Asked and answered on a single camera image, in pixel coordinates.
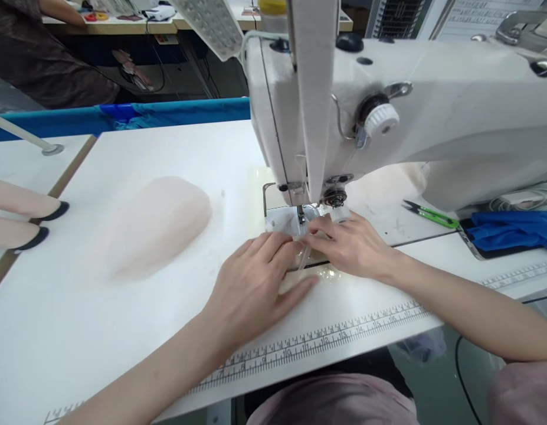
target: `person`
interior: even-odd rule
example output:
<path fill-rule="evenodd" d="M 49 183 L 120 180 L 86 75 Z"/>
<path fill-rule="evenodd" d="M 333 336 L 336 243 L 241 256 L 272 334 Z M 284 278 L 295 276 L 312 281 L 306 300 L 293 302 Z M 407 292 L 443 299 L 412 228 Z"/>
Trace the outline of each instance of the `person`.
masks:
<path fill-rule="evenodd" d="M 357 214 L 343 224 L 315 218 L 309 229 L 304 242 L 339 270 L 408 293 L 472 343 L 518 362 L 506 366 L 494 384 L 490 424 L 547 424 L 547 319 L 501 293 L 390 248 Z M 318 231 L 330 240 L 316 236 Z M 278 295 L 300 249 L 300 243 L 280 233 L 245 242 L 222 265 L 196 317 L 59 424 L 149 424 L 306 297 L 317 276 Z M 251 413 L 248 424 L 417 424 L 412 397 L 399 389 L 377 375 L 333 370 L 278 389 Z"/>
<path fill-rule="evenodd" d="M 138 102 L 130 91 L 76 59 L 42 15 L 85 27 L 65 0 L 0 0 L 0 78 L 41 106 L 63 109 Z"/>

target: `ruler scale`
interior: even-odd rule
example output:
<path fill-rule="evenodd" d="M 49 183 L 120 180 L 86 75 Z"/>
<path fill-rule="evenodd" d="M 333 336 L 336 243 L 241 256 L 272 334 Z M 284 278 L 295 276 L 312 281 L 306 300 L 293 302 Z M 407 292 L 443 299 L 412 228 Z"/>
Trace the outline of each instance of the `ruler scale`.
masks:
<path fill-rule="evenodd" d="M 547 261 L 507 273 L 478 280 L 477 283 L 499 290 L 547 274 Z M 206 377 L 188 394 L 196 394 L 230 382 L 256 375 L 272 368 L 314 356 L 337 346 L 385 332 L 406 323 L 432 316 L 432 313 L 412 300 L 390 308 L 334 323 L 305 334 L 275 341 L 249 351 L 237 352 L 226 363 Z M 56 422 L 79 404 L 48 412 L 44 425 Z"/>

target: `thread snips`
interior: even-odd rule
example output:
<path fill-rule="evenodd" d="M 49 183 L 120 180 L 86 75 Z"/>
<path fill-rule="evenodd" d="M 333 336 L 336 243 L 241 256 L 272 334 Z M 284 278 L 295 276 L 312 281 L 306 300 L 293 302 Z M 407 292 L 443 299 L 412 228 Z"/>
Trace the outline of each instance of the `thread snips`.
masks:
<path fill-rule="evenodd" d="M 419 204 L 411 201 L 403 200 L 403 202 L 407 204 L 401 205 L 403 208 L 406 208 L 408 211 L 418 214 L 421 217 L 426 218 L 427 220 L 434 221 L 441 226 L 455 229 L 458 228 L 458 226 L 460 225 L 458 220 L 454 220 L 453 218 L 447 217 L 446 215 L 440 214 L 439 212 L 433 211 L 427 207 L 422 207 Z"/>

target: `hand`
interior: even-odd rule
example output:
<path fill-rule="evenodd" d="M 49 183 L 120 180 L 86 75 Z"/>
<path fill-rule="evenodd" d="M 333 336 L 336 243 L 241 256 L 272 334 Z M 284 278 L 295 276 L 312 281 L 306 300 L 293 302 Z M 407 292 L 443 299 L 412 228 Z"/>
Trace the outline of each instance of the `hand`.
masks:
<path fill-rule="evenodd" d="M 303 245 L 283 233 L 263 233 L 246 241 L 222 265 L 212 295 L 204 307 L 222 343 L 235 351 L 283 319 L 318 282 L 303 279 L 279 295 L 287 268 Z"/>
<path fill-rule="evenodd" d="M 332 223 L 328 215 L 315 218 L 309 223 L 311 234 L 302 242 L 322 252 L 342 272 L 390 283 L 391 270 L 401 253 L 388 246 L 368 220 L 353 211 L 351 214 L 342 224 Z M 330 239 L 315 236 L 319 230 Z"/>

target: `white rod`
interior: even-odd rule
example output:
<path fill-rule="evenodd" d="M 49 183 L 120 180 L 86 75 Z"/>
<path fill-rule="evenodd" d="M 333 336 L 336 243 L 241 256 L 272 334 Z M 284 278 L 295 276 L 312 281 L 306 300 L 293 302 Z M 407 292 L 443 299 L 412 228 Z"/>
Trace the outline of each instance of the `white rod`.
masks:
<path fill-rule="evenodd" d="M 26 130 L 23 130 L 23 128 L 18 127 L 16 124 L 13 124 L 2 117 L 0 117 L 0 128 L 2 130 L 6 130 L 8 133 L 18 136 L 23 140 L 27 140 L 29 143 L 39 146 L 44 152 L 54 151 L 56 149 L 54 145 L 47 143 L 45 140 L 29 133 Z"/>

